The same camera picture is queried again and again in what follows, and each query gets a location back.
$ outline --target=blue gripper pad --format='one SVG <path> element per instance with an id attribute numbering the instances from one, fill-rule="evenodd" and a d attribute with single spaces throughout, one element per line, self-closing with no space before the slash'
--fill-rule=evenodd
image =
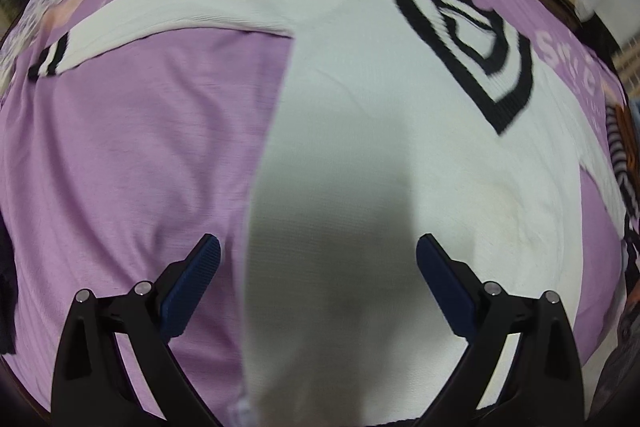
<path id="1" fill-rule="evenodd" d="M 184 269 L 160 306 L 160 336 L 165 342 L 184 333 L 222 260 L 220 242 L 209 237 Z"/>
<path id="2" fill-rule="evenodd" d="M 455 261 L 450 260 L 431 234 L 418 240 L 415 258 L 449 327 L 457 336 L 471 342 L 477 331 L 476 305 L 450 266 Z"/>

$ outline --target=sweater sleeve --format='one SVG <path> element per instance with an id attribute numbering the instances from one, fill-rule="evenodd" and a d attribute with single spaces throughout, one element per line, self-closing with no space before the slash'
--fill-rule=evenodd
<path id="1" fill-rule="evenodd" d="M 578 152 L 580 166 L 595 181 L 607 214 L 618 232 L 618 237 L 622 239 L 625 235 L 626 208 L 610 158 L 602 149 L 580 103 L 568 86 L 548 64 L 539 60 L 538 65 L 545 69 L 550 98 L 556 102 L 558 112 L 562 115 L 566 132 Z"/>
<path id="2" fill-rule="evenodd" d="M 113 0 L 44 49 L 29 78 L 53 76 L 128 42 L 179 28 L 293 36 L 345 0 Z"/>

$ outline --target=purple blanket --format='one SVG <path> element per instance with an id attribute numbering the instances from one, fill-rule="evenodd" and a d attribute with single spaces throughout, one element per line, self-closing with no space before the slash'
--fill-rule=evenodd
<path id="1" fill-rule="evenodd" d="M 132 42 L 65 73 L 26 81 L 36 50 L 110 0 L 50 10 L 18 58 L 0 111 L 0 208 L 15 247 L 17 354 L 6 357 L 49 407 L 56 348 L 74 293 L 128 291 L 215 231 L 226 261 L 171 347 L 226 424 L 242 414 L 238 299 L 243 219 L 290 42 L 184 29 Z M 602 83 L 613 77 L 537 0 L 474 0 L 530 37 L 570 86 L 604 150 Z M 621 270 L 620 244 L 592 180 L 581 175 L 584 272 L 575 335 L 593 352 Z M 130 346 L 124 359 L 143 406 L 158 413 Z"/>

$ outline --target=silver bolt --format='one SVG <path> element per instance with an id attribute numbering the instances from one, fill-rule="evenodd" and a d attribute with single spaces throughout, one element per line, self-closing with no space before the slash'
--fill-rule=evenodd
<path id="1" fill-rule="evenodd" d="M 556 292 L 554 292 L 553 290 L 546 291 L 545 292 L 545 298 L 551 304 L 558 304 L 558 302 L 560 302 L 560 296 Z"/>
<path id="2" fill-rule="evenodd" d="M 484 283 L 484 291 L 486 291 L 489 295 L 498 295 L 502 291 L 502 286 L 500 286 L 497 282 L 489 281 Z"/>
<path id="3" fill-rule="evenodd" d="M 153 286 L 149 281 L 143 281 L 136 284 L 136 287 L 133 288 L 133 291 L 138 295 L 146 295 L 151 291 Z"/>
<path id="4" fill-rule="evenodd" d="M 91 293 L 89 292 L 89 290 L 80 290 L 78 293 L 76 293 L 76 301 L 78 302 L 84 302 L 88 300 L 89 297 L 91 297 Z"/>

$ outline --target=sweater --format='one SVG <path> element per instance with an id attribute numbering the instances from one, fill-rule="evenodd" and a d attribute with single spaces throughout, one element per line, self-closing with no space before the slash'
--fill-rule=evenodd
<path id="1" fill-rule="evenodd" d="M 424 412 L 466 342 L 415 266 L 423 233 L 510 293 L 554 289 L 573 322 L 580 167 L 621 238 L 625 208 L 574 95 L 499 14 L 473 0 L 113 0 L 30 78 L 90 74 L 99 54 L 203 26 L 294 39 L 246 225 L 242 355 L 261 423 Z"/>

